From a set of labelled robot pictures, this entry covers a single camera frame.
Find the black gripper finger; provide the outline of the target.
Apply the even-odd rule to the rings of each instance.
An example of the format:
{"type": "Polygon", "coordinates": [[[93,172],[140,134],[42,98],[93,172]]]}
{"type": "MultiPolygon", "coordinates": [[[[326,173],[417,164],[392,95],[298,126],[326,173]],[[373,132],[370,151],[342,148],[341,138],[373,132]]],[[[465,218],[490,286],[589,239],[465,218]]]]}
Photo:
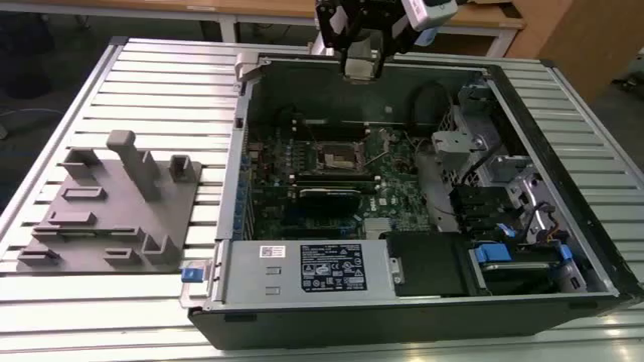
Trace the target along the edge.
{"type": "Polygon", "coordinates": [[[374,78],[380,78],[384,61],[396,53],[405,54],[412,47],[418,32],[412,28],[402,5],[402,17],[392,24],[390,29],[378,30],[381,33],[380,49],[374,61],[374,78]]]}
{"type": "Polygon", "coordinates": [[[340,72],[345,73],[348,48],[350,46],[350,5],[348,1],[314,2],[317,28],[325,48],[338,54],[340,72]]]}

